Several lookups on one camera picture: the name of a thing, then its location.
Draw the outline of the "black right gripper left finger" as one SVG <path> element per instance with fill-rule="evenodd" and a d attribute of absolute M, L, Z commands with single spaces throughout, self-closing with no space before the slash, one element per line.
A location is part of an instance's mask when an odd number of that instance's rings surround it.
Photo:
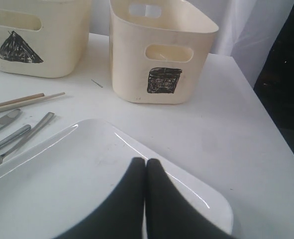
<path fill-rule="evenodd" d="M 109 196 L 58 239 L 141 239 L 145 198 L 145 160 L 135 157 Z"/>

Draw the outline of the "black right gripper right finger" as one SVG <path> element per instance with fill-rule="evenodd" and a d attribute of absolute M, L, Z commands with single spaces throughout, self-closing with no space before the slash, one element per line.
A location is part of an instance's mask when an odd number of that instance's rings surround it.
<path fill-rule="evenodd" d="M 158 159 L 146 164 L 146 226 L 150 239 L 231 239 L 178 191 Z"/>

